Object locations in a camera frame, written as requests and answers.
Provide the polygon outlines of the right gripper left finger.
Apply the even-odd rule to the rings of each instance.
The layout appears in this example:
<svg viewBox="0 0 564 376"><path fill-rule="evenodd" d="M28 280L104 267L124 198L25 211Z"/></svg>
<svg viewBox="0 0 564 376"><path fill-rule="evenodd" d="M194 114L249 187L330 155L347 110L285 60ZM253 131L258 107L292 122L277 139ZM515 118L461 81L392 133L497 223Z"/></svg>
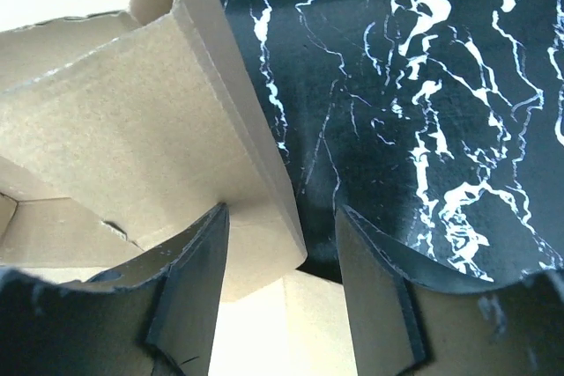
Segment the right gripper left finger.
<svg viewBox="0 0 564 376"><path fill-rule="evenodd" d="M4 375L205 375L226 269L220 203L173 238L84 281L1 270Z"/></svg>

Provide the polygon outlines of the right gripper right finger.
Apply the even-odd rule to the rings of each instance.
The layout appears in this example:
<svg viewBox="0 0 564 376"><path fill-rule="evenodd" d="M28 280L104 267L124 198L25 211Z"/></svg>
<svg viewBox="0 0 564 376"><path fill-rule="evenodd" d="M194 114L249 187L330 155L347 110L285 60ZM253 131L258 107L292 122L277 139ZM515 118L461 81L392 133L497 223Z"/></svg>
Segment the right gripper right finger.
<svg viewBox="0 0 564 376"><path fill-rule="evenodd" d="M335 231L358 374L562 374L561 271L489 283L392 239L349 206Z"/></svg>

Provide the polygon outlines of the brown cardboard box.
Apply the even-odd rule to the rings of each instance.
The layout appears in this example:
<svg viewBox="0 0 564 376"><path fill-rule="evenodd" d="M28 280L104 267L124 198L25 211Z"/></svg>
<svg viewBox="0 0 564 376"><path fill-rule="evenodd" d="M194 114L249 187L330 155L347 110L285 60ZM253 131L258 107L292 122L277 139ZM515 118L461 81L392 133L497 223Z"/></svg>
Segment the brown cardboard box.
<svg viewBox="0 0 564 376"><path fill-rule="evenodd" d="M1 0L1 270L84 282L229 211L205 375L354 375L219 0Z"/></svg>

